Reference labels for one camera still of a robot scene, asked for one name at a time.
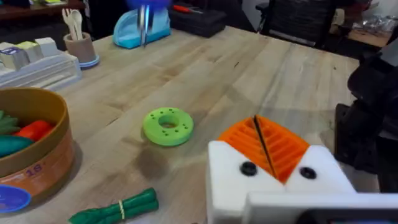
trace wooden tabletop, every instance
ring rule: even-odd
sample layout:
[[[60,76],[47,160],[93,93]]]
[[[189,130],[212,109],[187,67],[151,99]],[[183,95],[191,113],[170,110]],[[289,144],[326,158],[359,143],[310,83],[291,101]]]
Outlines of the wooden tabletop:
[[[337,103],[351,103],[354,59],[227,27],[210,39],[173,30],[146,48],[97,40],[100,64],[61,90],[78,172],[54,197],[1,223],[66,223],[154,187],[160,210],[126,223],[203,223],[206,150],[232,124],[261,114],[310,144],[333,149]],[[160,147],[141,133],[144,116],[171,106],[195,121],[191,140]]]
[[[354,29],[348,34],[348,38],[376,47],[385,47],[392,33],[371,34],[363,30]]]
[[[0,6],[0,21],[18,19],[22,17],[38,16],[43,14],[61,13],[63,8],[84,9],[85,5],[79,0],[70,0],[68,4],[57,6],[31,5],[29,8],[15,7],[4,4]]]

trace hole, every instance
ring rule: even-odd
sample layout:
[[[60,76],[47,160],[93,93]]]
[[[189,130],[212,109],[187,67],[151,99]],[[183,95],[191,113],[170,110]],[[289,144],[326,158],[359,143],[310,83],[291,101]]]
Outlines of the hole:
[[[252,177],[257,174],[257,166],[254,163],[252,163],[251,161],[246,161],[246,162],[242,163],[240,169],[241,169],[242,174],[244,174],[248,177]]]
[[[304,178],[310,179],[310,180],[315,180],[317,178],[317,173],[315,172],[315,170],[313,170],[312,168],[309,168],[309,167],[300,168],[300,174]]]
[[[159,124],[163,128],[175,128],[178,126],[178,118],[171,115],[163,115],[159,118]]]

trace orange grated part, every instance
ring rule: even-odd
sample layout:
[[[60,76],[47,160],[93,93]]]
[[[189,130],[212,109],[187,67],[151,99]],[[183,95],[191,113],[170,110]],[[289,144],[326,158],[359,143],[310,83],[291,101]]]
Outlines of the orange grated part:
[[[272,164],[277,180],[286,183],[300,162],[309,144],[281,125],[256,115],[261,133],[258,133],[253,118],[244,119],[220,135],[218,140],[227,142],[270,175]],[[262,136],[271,161],[267,160],[261,144]]]

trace round wooden box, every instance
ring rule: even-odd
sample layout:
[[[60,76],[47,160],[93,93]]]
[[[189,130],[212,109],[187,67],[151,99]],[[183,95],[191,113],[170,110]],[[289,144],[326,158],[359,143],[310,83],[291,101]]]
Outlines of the round wooden box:
[[[74,151],[67,105],[58,94],[38,88],[0,90],[0,110],[19,118],[19,126],[42,119],[54,125],[43,139],[0,158],[0,184],[24,189],[31,203],[45,200],[68,180]]]

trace green 3d printed ring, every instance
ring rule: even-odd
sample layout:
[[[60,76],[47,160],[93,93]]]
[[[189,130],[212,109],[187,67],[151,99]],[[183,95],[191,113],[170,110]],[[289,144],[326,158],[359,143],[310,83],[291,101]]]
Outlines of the green 3d printed ring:
[[[161,146],[178,146],[190,139],[193,120],[178,108],[159,108],[144,118],[144,133]]]

